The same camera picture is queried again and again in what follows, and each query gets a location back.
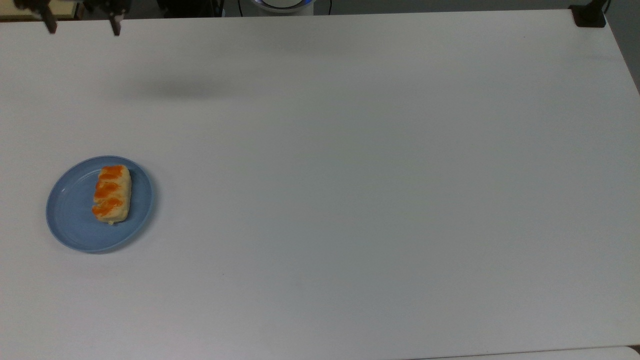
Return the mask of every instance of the blue plate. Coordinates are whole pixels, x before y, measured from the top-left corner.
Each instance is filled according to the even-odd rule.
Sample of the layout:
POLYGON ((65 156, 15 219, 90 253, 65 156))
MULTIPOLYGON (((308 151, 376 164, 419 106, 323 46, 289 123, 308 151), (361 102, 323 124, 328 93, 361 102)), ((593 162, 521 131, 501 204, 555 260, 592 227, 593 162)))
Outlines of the blue plate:
POLYGON ((130 240, 147 222, 154 191, 147 173, 138 164, 119 156, 99 156, 72 167, 53 186, 47 201, 47 224, 64 245, 83 252, 106 252, 130 240), (129 216, 113 225, 93 216, 93 193, 100 170, 125 165, 131 173, 129 216))

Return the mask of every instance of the gray floor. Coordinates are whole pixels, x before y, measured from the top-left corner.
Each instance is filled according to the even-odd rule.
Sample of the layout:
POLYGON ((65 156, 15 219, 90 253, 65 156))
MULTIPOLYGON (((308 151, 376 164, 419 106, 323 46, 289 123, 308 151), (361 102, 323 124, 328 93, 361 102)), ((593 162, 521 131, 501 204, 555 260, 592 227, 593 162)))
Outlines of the gray floor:
MULTIPOLYGON (((485 10, 566 9, 589 0, 333 0, 332 15, 358 13, 458 12, 485 10)), ((244 16, 257 16, 250 0, 240 0, 244 16)), ((327 14, 329 0, 317 0, 316 15, 327 14)), ((240 16, 237 0, 226 0, 225 15, 240 16)), ((163 17, 156 0, 133 0, 128 19, 163 17)), ((105 19, 100 11, 87 13, 86 20, 105 19)), ((607 19, 620 46, 631 76, 640 89, 640 1, 612 0, 607 19)))

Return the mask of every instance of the table surface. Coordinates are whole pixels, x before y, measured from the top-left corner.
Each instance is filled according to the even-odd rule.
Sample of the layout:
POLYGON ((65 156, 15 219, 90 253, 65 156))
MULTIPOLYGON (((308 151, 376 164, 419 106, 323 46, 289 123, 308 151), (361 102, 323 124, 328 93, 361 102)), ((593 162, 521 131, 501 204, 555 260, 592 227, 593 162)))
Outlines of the table surface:
POLYGON ((413 359, 640 343, 640 97, 568 10, 0 24, 1 359, 413 359), (76 163, 157 191, 116 252, 76 163))
POLYGON ((638 360, 640 355, 628 347, 583 348, 575 350, 524 352, 517 354, 450 357, 450 360, 638 360))

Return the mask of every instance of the bread roll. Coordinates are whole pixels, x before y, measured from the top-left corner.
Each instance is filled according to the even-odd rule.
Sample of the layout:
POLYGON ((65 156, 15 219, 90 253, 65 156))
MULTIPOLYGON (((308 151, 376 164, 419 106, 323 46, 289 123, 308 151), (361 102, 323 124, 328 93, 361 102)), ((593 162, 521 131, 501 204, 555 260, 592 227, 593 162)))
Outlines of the bread roll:
POLYGON ((131 201, 131 175, 124 165, 103 167, 95 185, 91 209, 96 219, 113 225, 121 222, 129 214, 131 201))

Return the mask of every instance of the orange glaze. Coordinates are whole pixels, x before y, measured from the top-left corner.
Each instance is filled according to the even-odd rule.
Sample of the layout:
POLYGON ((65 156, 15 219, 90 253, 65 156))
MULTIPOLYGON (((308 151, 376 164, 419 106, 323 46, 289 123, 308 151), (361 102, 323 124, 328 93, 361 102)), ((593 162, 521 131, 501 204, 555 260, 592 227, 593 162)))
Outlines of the orange glaze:
POLYGON ((113 208, 117 207, 117 206, 121 206, 122 205, 122 201, 116 199, 116 198, 111 198, 108 200, 105 200, 103 202, 101 202, 98 205, 95 205, 94 207, 91 208, 91 212, 95 215, 95 216, 100 216, 103 217, 105 215, 107 215, 109 212, 111 212, 111 210, 113 210, 113 208))
POLYGON ((116 183, 103 183, 102 181, 98 181, 95 185, 95 195, 93 197, 96 199, 105 199, 119 188, 120 185, 116 183))
POLYGON ((103 167, 103 174, 100 174, 98 180, 113 180, 122 176, 122 168, 124 165, 115 165, 112 167, 103 167))

